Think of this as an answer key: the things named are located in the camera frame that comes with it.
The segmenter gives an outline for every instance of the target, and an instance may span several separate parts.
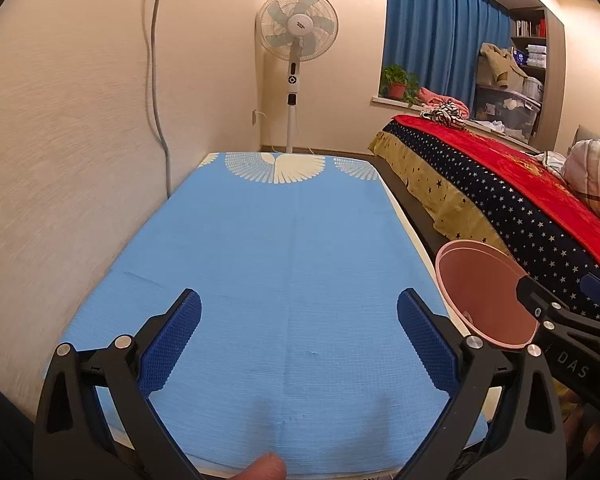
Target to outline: window sill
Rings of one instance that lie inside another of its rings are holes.
[[[391,107],[400,108],[404,110],[402,113],[406,113],[407,115],[420,115],[420,112],[424,110],[422,106],[412,105],[409,103],[403,103],[401,101],[396,101],[394,99],[387,99],[386,97],[378,97],[373,96],[371,98],[373,103],[377,103],[379,105],[389,105]],[[516,150],[520,150],[521,152],[527,153],[540,153],[538,150],[529,146],[526,142],[522,142],[521,140],[516,139],[515,137],[510,137],[505,134],[501,134],[500,132],[496,132],[491,130],[490,128],[483,126],[482,124],[475,123],[473,121],[465,121],[467,129],[473,133],[483,135],[485,137],[491,137],[493,139],[499,140],[503,144],[515,148]]]

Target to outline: pink clothing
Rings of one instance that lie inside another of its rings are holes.
[[[460,114],[462,115],[463,119],[467,119],[469,117],[469,108],[467,108],[466,104],[464,104],[462,101],[459,101],[458,99],[454,99],[453,97],[438,95],[433,93],[431,90],[422,87],[420,88],[420,95],[418,96],[418,98],[424,104],[429,106],[438,106],[451,100],[454,104],[456,104],[456,106],[460,110]]]

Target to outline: pink cup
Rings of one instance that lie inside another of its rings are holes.
[[[474,335],[508,349],[533,341],[538,322],[516,298],[525,270],[481,242],[456,240],[436,256],[436,279],[448,305]]]

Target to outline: storage box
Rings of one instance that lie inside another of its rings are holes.
[[[546,46],[545,45],[527,45],[526,49],[531,54],[546,54]]]
[[[525,84],[523,86],[522,93],[528,98],[533,99],[538,103],[541,103],[543,89],[544,85],[541,82],[539,82],[538,79],[536,79],[535,77],[527,77],[525,79]]]
[[[525,142],[531,138],[541,105],[518,92],[480,86],[475,89],[476,121],[502,121],[505,133]]]
[[[544,59],[533,59],[530,57],[526,60],[526,65],[536,68],[546,68],[546,57]]]

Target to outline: navy star-patterned bedding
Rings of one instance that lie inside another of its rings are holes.
[[[586,274],[600,279],[600,264],[579,241],[495,173],[437,137],[395,120],[384,131],[469,197],[529,275],[578,314],[600,320],[600,307],[580,291]]]

